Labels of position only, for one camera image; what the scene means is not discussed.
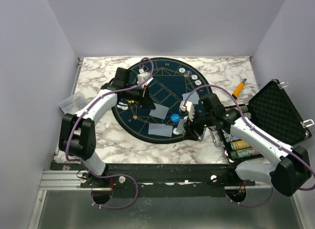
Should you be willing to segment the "blue playing card box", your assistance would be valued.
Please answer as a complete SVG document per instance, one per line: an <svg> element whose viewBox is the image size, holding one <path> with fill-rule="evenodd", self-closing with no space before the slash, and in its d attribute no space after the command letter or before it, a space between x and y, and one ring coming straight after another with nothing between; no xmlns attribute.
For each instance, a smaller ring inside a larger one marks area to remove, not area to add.
<svg viewBox="0 0 315 229"><path fill-rule="evenodd" d="M204 135L205 135L205 132L206 132L206 128L203 128L202 130L200 130L200 131L198 131L197 132L197 140L199 141L199 142L201 142L202 140L203 140L203 138L204 138Z"/></svg>

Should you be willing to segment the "deck of playing cards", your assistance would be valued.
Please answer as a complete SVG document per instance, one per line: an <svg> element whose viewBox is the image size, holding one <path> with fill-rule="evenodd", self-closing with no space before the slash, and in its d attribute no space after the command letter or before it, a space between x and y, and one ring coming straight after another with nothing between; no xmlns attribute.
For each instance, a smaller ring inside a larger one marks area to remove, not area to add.
<svg viewBox="0 0 315 229"><path fill-rule="evenodd" d="M184 133L185 132L185 127L184 124L186 123L186 119L180 119L180 121L178 122L178 125L176 127L176 131L178 133Z"/></svg>

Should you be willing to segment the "white 5 poker chip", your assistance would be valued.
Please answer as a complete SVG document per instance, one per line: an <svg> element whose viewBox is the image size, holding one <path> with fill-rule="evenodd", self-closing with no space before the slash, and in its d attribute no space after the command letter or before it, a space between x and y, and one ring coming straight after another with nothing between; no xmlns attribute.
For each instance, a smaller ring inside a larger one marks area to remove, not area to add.
<svg viewBox="0 0 315 229"><path fill-rule="evenodd" d="M173 129L173 134L174 134L174 135L179 135L180 133L177 132L177 129L176 129L176 128L174 128L174 129Z"/></svg>

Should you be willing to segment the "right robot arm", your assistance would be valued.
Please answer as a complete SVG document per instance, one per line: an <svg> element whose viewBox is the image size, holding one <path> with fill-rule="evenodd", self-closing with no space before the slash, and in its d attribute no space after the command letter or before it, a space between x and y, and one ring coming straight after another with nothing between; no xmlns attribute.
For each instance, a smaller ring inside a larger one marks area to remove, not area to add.
<svg viewBox="0 0 315 229"><path fill-rule="evenodd" d="M310 167L308 151L302 146L292 147L272 137L244 116L240 108L226 110L214 93L201 99L205 114L195 112L192 102L184 100L180 110L187 113L186 133L200 138L203 128L224 130L249 144L268 160L267 164L243 161L227 172L229 184L236 186L243 180L272 185L284 196L292 196L315 175Z"/></svg>

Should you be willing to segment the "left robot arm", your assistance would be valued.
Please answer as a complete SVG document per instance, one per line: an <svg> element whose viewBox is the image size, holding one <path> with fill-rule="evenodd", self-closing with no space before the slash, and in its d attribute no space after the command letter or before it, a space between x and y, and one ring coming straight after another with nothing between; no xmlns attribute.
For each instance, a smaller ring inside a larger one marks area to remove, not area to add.
<svg viewBox="0 0 315 229"><path fill-rule="evenodd" d="M67 161L79 161L93 173L92 181L98 187L109 182L106 163L96 153L95 126L100 119L122 99L133 101L140 107L155 109L149 95L149 82L152 74L143 72L138 75L138 84L129 83L131 71L117 68L115 77L101 86L97 96L82 110L62 118L58 148L65 153Z"/></svg>

